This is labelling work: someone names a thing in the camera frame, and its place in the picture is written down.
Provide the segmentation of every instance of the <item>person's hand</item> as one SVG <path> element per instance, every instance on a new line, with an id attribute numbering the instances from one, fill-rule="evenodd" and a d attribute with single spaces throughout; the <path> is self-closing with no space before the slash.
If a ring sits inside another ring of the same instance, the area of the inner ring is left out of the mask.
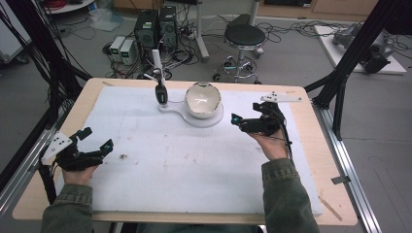
<path id="1" fill-rule="evenodd" d="M 263 134 L 249 134 L 260 145 L 263 153 L 269 160 L 288 158 L 288 153 L 281 130 L 276 131 L 270 137 Z"/>
<path id="2" fill-rule="evenodd" d="M 96 168 L 97 166 L 93 166 L 93 167 L 88 167 L 83 171 L 73 171 L 73 172 L 68 172 L 63 169 L 62 171 L 63 171 L 64 183 L 88 185 L 88 181 L 90 180 Z"/>

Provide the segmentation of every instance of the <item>power supply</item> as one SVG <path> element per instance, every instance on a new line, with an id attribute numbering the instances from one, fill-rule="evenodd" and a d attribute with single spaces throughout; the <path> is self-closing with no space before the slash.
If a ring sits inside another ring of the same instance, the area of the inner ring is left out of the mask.
<path id="1" fill-rule="evenodd" d="M 126 39 L 120 49 L 121 61 L 124 65 L 132 65 L 137 59 L 137 51 L 134 40 Z"/>
<path id="2" fill-rule="evenodd" d="M 144 49 L 155 49 L 159 41 L 158 10 L 142 10 L 134 26 L 136 42 Z"/>
<path id="3" fill-rule="evenodd" d="M 173 51 L 178 48 L 176 7 L 165 6 L 160 8 L 160 36 L 163 41 L 163 49 Z"/>
<path id="4" fill-rule="evenodd" d="M 121 46 L 123 45 L 124 39 L 125 37 L 118 36 L 116 40 L 110 46 L 110 54 L 111 54 L 112 61 L 121 62 L 120 49 L 121 49 Z"/>

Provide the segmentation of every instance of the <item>green jacket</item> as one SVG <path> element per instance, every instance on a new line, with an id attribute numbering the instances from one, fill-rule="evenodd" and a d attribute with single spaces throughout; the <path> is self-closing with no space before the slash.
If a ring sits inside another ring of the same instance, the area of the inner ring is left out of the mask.
<path id="1" fill-rule="evenodd" d="M 278 232 L 320 232 L 312 215 L 309 196 L 288 159 L 277 159 L 261 166 L 266 229 Z M 92 230 L 92 189 L 66 184 L 43 214 L 42 233 Z"/>

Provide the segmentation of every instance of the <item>stool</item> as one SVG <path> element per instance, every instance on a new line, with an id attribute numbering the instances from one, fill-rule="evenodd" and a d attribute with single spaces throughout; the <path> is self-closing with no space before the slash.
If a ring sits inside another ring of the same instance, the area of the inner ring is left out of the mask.
<path id="1" fill-rule="evenodd" d="M 237 79 L 255 76 L 255 84 L 261 84 L 256 73 L 257 64 L 252 58 L 245 56 L 245 52 L 261 48 L 265 39 L 266 37 L 260 29 L 249 24 L 227 27 L 224 31 L 224 42 L 239 49 L 238 58 L 235 60 L 232 56 L 228 56 L 223 61 L 218 73 L 213 76 L 213 80 L 217 82 L 221 78 L 221 71 L 225 71 L 234 77 L 235 83 L 237 83 Z"/>

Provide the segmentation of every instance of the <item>white bowl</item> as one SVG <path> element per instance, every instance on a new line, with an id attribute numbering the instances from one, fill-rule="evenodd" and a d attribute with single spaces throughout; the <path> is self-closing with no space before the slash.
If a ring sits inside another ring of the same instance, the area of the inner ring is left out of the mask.
<path id="1" fill-rule="evenodd" d="M 185 97 L 188 112 L 198 118 L 214 116 L 221 100 L 218 89 L 210 83 L 195 83 L 188 89 Z"/>

